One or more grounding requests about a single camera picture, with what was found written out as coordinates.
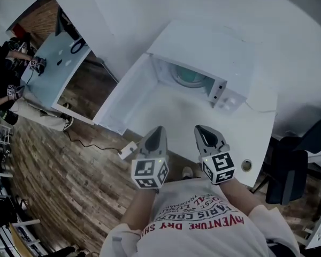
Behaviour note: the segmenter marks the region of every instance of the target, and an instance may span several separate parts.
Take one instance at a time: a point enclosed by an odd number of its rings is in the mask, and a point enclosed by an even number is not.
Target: white t-shirt
[[[249,216],[206,178],[164,184],[149,225],[110,231],[100,257],[300,256],[279,210],[257,206]]]

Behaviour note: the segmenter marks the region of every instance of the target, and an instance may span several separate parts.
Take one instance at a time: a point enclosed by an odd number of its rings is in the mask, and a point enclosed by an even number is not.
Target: chair leg
[[[39,239],[37,239],[37,240],[33,240],[33,241],[31,241],[31,242],[25,242],[25,245],[27,245],[27,246],[32,246],[32,245],[35,245],[35,244],[38,244],[38,243],[40,243],[41,241],[39,240]]]
[[[295,234],[296,241],[304,246],[308,244],[308,241],[298,235]]]
[[[13,174],[8,173],[8,172],[0,173],[0,177],[13,178]]]
[[[269,181],[270,177],[269,176],[266,176],[264,178],[264,180],[252,191],[250,190],[251,193],[255,193],[257,192],[258,190],[260,190],[263,186],[265,186],[265,184]]]

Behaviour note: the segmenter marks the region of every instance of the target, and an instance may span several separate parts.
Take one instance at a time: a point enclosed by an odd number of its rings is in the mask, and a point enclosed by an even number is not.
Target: brick wall
[[[40,7],[19,21],[26,32],[34,33],[40,40],[45,40],[55,31],[58,3],[45,0]]]

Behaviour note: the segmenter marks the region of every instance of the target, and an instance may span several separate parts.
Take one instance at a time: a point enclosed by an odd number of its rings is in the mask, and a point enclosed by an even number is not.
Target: office chair
[[[302,197],[308,174],[308,153],[321,151],[321,120],[303,137],[284,137],[280,141],[271,138],[273,147],[271,165],[263,164],[266,173],[261,184],[251,191],[255,193],[269,182],[267,203],[287,205]]]

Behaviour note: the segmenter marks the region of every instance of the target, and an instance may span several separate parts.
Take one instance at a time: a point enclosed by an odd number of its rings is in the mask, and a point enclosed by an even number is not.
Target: person's hand
[[[36,57],[33,57],[32,60],[36,61],[36,65],[42,65],[44,67],[47,66],[47,60],[46,59],[43,59],[41,57],[36,56]]]
[[[24,93],[24,89],[25,89],[25,86],[15,87],[13,89],[12,95],[9,96],[9,99],[12,98],[10,100],[18,100],[18,99],[22,98],[22,95]]]

